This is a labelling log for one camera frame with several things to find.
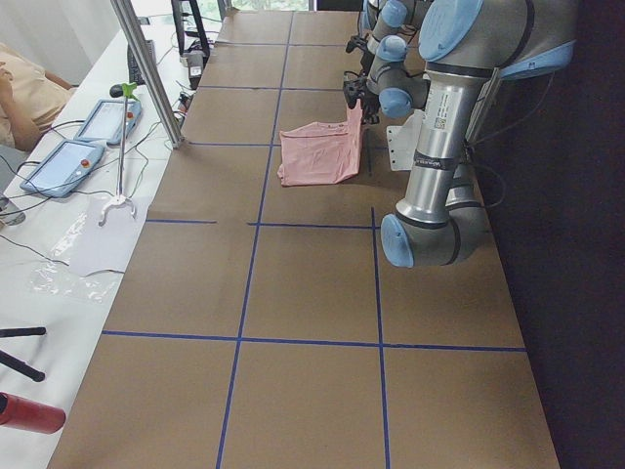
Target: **green object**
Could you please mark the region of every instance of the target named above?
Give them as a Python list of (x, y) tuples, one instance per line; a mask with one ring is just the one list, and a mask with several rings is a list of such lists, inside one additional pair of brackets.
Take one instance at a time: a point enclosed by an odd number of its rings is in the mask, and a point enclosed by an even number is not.
[(138, 101), (139, 99), (133, 95), (133, 91), (137, 88), (137, 83), (122, 83), (121, 89), (124, 92), (124, 96), (129, 99)]

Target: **brown floor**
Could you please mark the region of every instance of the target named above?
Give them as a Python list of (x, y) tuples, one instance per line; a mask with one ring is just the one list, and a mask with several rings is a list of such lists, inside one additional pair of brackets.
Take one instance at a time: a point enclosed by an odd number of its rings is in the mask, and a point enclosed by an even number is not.
[(51, 468), (558, 467), (494, 243), (384, 259), (384, 126), (343, 184), (275, 176), (279, 130), (345, 120), (355, 18), (225, 23)]

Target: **red cylinder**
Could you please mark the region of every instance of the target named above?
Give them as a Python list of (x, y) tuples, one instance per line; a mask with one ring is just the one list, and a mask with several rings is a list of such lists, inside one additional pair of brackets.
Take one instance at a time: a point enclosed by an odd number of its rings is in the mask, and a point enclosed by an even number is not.
[(0, 393), (0, 425), (29, 432), (55, 433), (65, 423), (62, 408)]

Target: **black tripod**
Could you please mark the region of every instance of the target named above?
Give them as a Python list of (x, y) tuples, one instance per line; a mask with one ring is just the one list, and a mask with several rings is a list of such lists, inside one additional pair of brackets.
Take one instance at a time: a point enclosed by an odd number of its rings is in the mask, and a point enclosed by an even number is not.
[[(26, 335), (44, 335), (46, 333), (45, 327), (22, 327), (15, 329), (0, 329), (0, 338), (3, 337), (24, 337)], [(8, 366), (11, 369), (29, 377), (33, 381), (40, 382), (46, 377), (46, 373), (37, 371), (35, 368), (28, 366), (25, 362), (22, 362), (15, 357), (6, 354), (0, 350), (0, 363)]]

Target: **pink towel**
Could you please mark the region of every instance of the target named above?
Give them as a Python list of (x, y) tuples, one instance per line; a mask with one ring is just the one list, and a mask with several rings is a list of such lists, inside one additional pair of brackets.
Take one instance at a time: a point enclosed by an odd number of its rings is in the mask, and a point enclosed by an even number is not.
[(348, 108), (339, 124), (313, 122), (280, 132), (282, 164), (277, 170), (283, 186), (337, 184), (358, 174), (362, 109)]

